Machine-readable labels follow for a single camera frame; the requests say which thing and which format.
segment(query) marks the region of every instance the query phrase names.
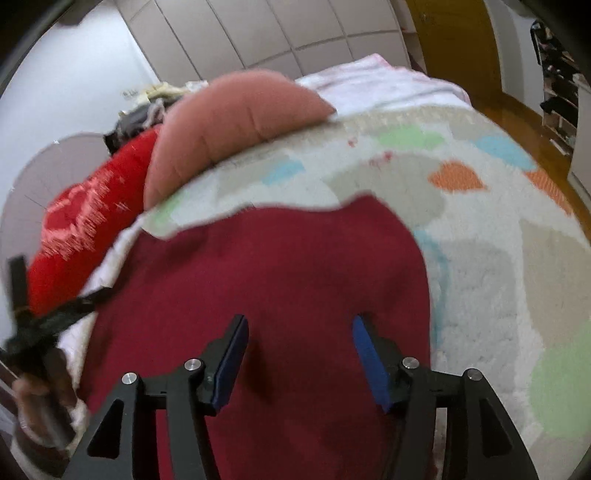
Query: metal screw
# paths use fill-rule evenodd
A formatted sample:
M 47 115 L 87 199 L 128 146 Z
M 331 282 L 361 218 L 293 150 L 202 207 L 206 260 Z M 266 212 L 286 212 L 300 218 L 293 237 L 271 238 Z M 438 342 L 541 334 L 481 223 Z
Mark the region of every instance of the metal screw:
M 199 358 L 192 358 L 185 362 L 185 369 L 192 372 L 193 370 L 199 370 L 202 365 L 202 361 Z
M 415 368 L 418 368 L 420 363 L 413 356 L 408 356 L 408 357 L 405 357 L 404 360 L 402 360 L 402 365 L 404 368 L 408 368 L 409 370 L 414 370 Z
M 469 368 L 468 371 L 466 372 L 466 375 L 468 376 L 468 378 L 474 382 L 478 382 L 480 380 L 482 380 L 482 372 L 480 370 L 477 370 L 476 368 Z
M 134 374 L 133 372 L 129 372 L 128 374 L 125 374 L 123 377 L 121 377 L 121 381 L 125 384 L 125 385 L 131 385 L 132 383 L 134 383 L 136 380 L 138 379 L 138 376 L 136 374 Z

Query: pillow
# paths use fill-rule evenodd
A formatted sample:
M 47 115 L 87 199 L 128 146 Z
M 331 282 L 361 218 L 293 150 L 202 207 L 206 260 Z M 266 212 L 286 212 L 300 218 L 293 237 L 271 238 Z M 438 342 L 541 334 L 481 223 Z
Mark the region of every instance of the pillow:
M 170 197 L 196 174 L 246 148 L 318 124 L 335 112 L 316 92 L 280 73 L 223 75 L 186 96 L 164 118 L 144 190 L 144 207 Z
M 120 231 L 143 211 L 144 182 L 158 129 L 125 144 L 47 207 L 41 249 L 28 270 L 29 302 L 36 315 L 76 297 Z

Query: handheld black tool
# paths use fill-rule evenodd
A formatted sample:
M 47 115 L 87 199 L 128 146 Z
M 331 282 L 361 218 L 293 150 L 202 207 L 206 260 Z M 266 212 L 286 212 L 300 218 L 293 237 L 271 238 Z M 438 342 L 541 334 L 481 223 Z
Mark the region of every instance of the handheld black tool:
M 435 413 L 447 409 L 443 480 L 537 480 L 534 464 L 484 375 L 434 372 L 396 343 L 380 337 L 371 321 L 353 321 L 353 341 L 374 399 L 402 423 L 381 480 L 424 480 L 430 465 Z
M 156 480 L 155 410 L 166 410 L 174 476 L 219 480 L 205 416 L 230 400 L 248 344 L 246 317 L 236 315 L 222 338 L 168 375 L 127 373 L 93 417 L 64 480 Z
M 103 288 L 86 297 L 69 301 L 48 315 L 35 318 L 29 308 L 27 268 L 24 257 L 9 260 L 11 277 L 11 302 L 15 335 L 7 341 L 6 351 L 0 352 L 2 360 L 17 373 L 29 373 L 48 381 L 55 376 L 54 347 L 58 335 L 81 318 L 95 310 L 98 302 L 108 297 L 110 288 Z M 43 423 L 59 450 L 65 450 L 76 433 L 70 425 L 68 411 L 60 405 L 55 393 L 36 397 L 37 408 Z

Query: wooden floor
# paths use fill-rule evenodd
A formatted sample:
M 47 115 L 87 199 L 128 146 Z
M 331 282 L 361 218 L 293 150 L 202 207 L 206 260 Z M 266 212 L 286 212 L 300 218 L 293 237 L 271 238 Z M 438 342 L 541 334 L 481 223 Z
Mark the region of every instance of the wooden floor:
M 591 242 L 591 213 L 566 179 L 570 159 L 560 154 L 550 143 L 541 126 L 541 118 L 516 100 L 506 97 L 485 102 L 473 101 L 473 105 L 513 137 L 550 175 L 568 198 L 583 232 Z

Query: maroon cloth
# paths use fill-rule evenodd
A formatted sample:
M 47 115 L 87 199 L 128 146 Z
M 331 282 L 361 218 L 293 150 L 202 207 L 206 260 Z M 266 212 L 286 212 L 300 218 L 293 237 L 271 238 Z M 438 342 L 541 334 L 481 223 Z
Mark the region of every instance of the maroon cloth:
M 80 396 L 96 412 L 129 371 L 198 356 L 235 313 L 251 338 L 230 403 L 208 419 L 223 480 L 377 478 L 391 436 L 352 319 L 429 361 L 429 295 L 412 235 L 375 198 L 330 212 L 247 209 L 168 241 L 140 235 L 99 312 Z M 171 480 L 165 430 L 160 469 Z

